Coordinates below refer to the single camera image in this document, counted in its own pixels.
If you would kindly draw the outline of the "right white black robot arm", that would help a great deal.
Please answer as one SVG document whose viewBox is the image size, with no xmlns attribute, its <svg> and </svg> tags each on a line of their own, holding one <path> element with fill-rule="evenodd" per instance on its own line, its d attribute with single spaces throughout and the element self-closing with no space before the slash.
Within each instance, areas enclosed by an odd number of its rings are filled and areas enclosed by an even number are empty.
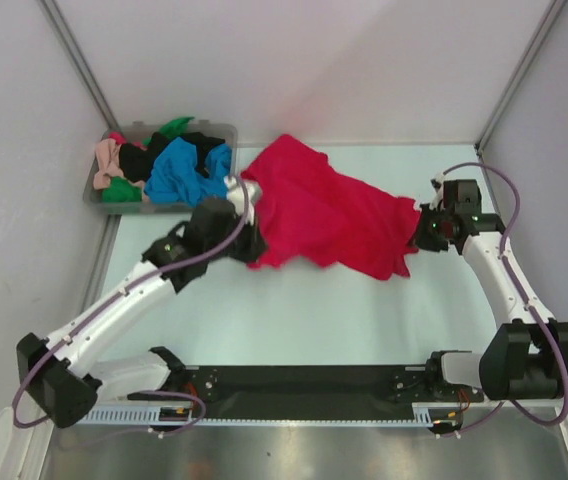
<svg viewBox="0 0 568 480">
<path fill-rule="evenodd" d="M 444 351 L 425 376 L 427 393 L 448 401 L 461 385 L 491 400 L 563 397 L 568 383 L 568 322 L 539 300 L 516 260 L 501 217 L 482 210 L 474 180 L 432 181 L 435 198 L 421 205 L 415 247 L 454 248 L 470 266 L 490 305 L 497 331 L 481 354 Z"/>
</svg>

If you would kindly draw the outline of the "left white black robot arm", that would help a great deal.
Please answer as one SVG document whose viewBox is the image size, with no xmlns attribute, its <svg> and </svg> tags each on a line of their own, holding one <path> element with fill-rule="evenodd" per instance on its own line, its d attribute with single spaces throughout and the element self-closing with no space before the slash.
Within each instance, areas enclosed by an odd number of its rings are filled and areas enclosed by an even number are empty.
<svg viewBox="0 0 568 480">
<path fill-rule="evenodd" d="M 29 333 L 18 341 L 20 385 L 12 404 L 28 395 L 45 420 L 67 428 L 101 400 L 133 393 L 178 397 L 183 366 L 167 348 L 123 361 L 103 362 L 101 355 L 146 311 L 202 277 L 210 263 L 230 258 L 250 264 L 265 250 L 252 199 L 205 199 L 156 239 L 108 295 L 48 336 Z"/>
</svg>

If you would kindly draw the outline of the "red t shirt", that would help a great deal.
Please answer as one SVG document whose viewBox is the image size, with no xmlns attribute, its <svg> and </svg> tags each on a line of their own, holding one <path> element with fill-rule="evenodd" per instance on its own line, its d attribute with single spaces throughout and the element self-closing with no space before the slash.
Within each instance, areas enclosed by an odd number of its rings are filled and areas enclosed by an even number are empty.
<svg viewBox="0 0 568 480">
<path fill-rule="evenodd" d="M 261 189 L 256 220 L 267 244 L 254 270 L 301 257 L 341 264 L 376 280 L 409 277 L 406 258 L 420 220 L 414 199 L 336 171 L 325 153 L 284 134 L 242 171 Z"/>
</svg>

